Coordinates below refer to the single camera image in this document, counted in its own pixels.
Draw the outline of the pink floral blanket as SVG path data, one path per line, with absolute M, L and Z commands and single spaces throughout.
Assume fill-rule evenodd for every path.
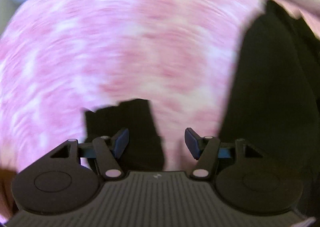
M 263 155 L 219 132 L 267 1 L 26 0 L 1 36 L 1 226 L 319 226 L 300 195 L 254 213 L 215 187 L 219 162 Z M 319 39 L 319 0 L 273 1 Z

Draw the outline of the black garment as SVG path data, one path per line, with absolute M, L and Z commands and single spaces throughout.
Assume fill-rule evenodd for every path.
M 225 201 L 271 213 L 300 195 L 298 209 L 319 215 L 319 39 L 273 0 L 245 33 L 219 138 L 263 151 L 219 162 L 215 187 Z

